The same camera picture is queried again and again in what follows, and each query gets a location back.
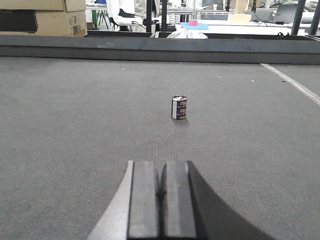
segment metal rail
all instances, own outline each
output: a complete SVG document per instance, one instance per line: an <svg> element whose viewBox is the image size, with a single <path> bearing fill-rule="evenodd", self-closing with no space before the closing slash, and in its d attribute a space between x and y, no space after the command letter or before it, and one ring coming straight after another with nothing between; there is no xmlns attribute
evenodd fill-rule
<svg viewBox="0 0 320 240"><path fill-rule="evenodd" d="M320 65L320 42L270 39L0 36L0 56Z"/></svg>

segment black capacitor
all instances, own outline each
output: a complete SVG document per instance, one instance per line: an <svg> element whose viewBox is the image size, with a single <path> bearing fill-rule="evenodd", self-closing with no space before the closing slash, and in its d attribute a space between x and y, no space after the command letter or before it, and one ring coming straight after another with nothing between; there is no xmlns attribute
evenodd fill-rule
<svg viewBox="0 0 320 240"><path fill-rule="evenodd" d="M187 97L176 95L172 97L171 117L175 120L185 119L187 117Z"/></svg>

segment blue tray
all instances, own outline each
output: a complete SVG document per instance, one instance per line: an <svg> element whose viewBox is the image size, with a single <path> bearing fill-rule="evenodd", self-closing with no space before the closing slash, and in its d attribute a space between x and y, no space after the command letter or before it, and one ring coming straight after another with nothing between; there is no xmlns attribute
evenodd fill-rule
<svg viewBox="0 0 320 240"><path fill-rule="evenodd" d="M200 23L198 22L197 26L189 26L188 22L180 22L180 24L182 25L182 27L184 29L190 29L190 30L207 30L208 29L208 25L205 23Z"/></svg>

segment gray carpet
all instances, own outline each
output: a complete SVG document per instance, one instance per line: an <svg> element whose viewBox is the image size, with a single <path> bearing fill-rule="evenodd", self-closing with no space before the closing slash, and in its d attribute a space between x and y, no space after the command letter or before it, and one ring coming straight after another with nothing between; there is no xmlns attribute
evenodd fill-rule
<svg viewBox="0 0 320 240"><path fill-rule="evenodd" d="M298 81L320 96L320 66L318 65L273 65L290 78Z"/></svg>
<svg viewBox="0 0 320 240"><path fill-rule="evenodd" d="M191 160L262 231L315 240L319 119L260 65L0 57L0 239L84 240L127 160Z"/></svg>

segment pink block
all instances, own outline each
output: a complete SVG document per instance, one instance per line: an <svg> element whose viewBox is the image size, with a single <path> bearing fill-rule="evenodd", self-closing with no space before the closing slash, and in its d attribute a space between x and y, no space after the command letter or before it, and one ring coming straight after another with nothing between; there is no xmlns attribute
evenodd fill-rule
<svg viewBox="0 0 320 240"><path fill-rule="evenodd" d="M198 26L198 20L189 20L189 26Z"/></svg>

